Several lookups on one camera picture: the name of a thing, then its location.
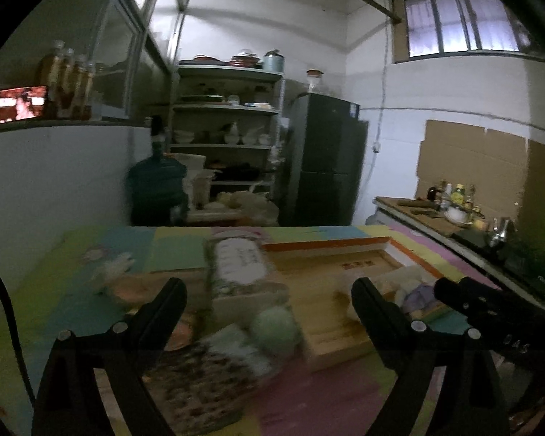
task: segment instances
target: electrical wire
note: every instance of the electrical wire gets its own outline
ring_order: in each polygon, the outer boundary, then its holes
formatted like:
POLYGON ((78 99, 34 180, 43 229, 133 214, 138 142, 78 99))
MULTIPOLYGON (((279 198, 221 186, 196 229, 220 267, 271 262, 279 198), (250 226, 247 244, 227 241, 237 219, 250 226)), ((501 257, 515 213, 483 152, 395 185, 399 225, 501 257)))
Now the electrical wire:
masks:
MULTIPOLYGON (((382 74, 381 74, 381 86, 382 86, 382 96, 381 96, 381 103, 379 105, 379 112, 378 112, 378 126, 377 131, 375 135, 375 140, 373 141, 373 144, 379 142, 379 139, 381 138, 381 126, 382 122, 384 120, 384 110, 385 110, 385 97, 386 97, 386 79, 388 74, 388 55, 389 55, 389 30, 388 30, 388 21, 389 19, 385 19, 385 50, 384 50, 384 68, 382 68, 382 74)), ((377 160, 378 153, 374 150, 374 155, 372 156, 370 169, 366 175, 365 180, 363 183, 360 183, 359 189, 358 189, 358 199, 355 204, 355 212, 358 212, 358 208, 360 207, 360 204, 362 202, 362 199, 364 198, 364 194, 367 191, 371 176, 373 175, 374 168, 375 168, 375 161, 377 160)))
POLYGON ((8 295, 8 290, 6 285, 0 278, 0 303, 2 308, 4 308, 4 314, 6 315, 6 323, 8 325, 8 332, 10 333, 10 340, 12 341, 12 348, 15 352, 16 362, 22 377, 24 388, 28 394, 28 399, 32 406, 34 406, 35 397, 32 391, 32 385, 30 385, 30 379, 28 378, 28 370, 26 364, 24 363, 24 356, 22 354, 22 347, 20 345, 20 338, 18 334, 18 327, 16 326, 16 316, 15 310, 12 306, 12 301, 8 295))

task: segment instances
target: shelf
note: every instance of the shelf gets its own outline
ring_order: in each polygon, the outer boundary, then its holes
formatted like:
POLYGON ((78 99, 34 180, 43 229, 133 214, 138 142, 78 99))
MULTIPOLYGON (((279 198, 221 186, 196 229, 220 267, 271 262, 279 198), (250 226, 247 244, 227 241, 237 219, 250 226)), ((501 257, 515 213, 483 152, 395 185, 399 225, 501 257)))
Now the shelf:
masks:
POLYGON ((273 183, 270 180, 254 180, 252 182, 245 182, 241 180, 220 180, 220 181, 213 181, 212 185, 240 185, 240 186, 271 186, 273 183))
POLYGON ((245 146, 244 144, 170 144, 172 148, 224 148, 224 149, 260 149, 271 150, 272 146, 245 146))
POLYGON ((277 82, 283 74, 266 72, 259 68, 234 67, 230 65, 180 65, 180 77, 213 77, 257 82, 277 82))
POLYGON ((244 114, 265 114, 273 116, 279 113, 278 110, 266 110, 263 108, 253 108, 250 106, 234 106, 231 104, 175 104, 173 105, 175 112, 195 112, 195 111, 229 111, 234 113, 244 114))

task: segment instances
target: cardboard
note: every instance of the cardboard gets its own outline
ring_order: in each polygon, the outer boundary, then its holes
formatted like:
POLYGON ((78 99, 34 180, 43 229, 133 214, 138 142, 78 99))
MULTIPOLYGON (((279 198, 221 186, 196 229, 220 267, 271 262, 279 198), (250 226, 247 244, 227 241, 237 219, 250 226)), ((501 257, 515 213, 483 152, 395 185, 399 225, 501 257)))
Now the cardboard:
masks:
POLYGON ((545 145, 529 141, 528 173, 517 225, 520 236, 545 251, 545 145))
POLYGON ((487 129, 484 138, 484 154, 518 166, 525 166, 526 139, 495 129, 487 129))
POLYGON ((515 219, 519 236, 545 251, 545 145, 479 126, 428 120, 416 196, 445 179, 477 187, 484 215, 515 219))
POLYGON ((526 140, 480 126, 429 120, 416 175, 417 195, 442 178, 466 188, 474 184, 475 203, 484 215, 515 218, 526 179, 526 140))

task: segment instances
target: wooden box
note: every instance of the wooden box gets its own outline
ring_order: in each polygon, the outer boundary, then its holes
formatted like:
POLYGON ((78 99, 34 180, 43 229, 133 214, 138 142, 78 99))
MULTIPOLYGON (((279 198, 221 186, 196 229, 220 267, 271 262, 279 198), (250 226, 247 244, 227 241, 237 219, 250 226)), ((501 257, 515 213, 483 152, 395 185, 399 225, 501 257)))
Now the wooden box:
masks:
POLYGON ((289 303, 303 331, 304 354, 311 371, 374 349, 361 323, 346 316, 349 299, 335 291, 344 269, 353 265, 373 277, 417 265, 426 283, 442 277, 390 237, 274 243, 263 245, 263 249, 279 272, 278 281, 289 288, 289 303))

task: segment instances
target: black refrigerator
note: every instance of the black refrigerator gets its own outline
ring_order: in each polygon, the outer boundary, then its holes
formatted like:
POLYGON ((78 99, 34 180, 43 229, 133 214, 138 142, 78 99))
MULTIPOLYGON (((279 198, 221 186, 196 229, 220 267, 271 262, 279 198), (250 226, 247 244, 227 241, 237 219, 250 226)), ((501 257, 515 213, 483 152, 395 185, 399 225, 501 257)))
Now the black refrigerator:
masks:
POLYGON ((304 93, 290 113, 275 186, 280 225, 351 224, 367 139, 359 105, 304 93))

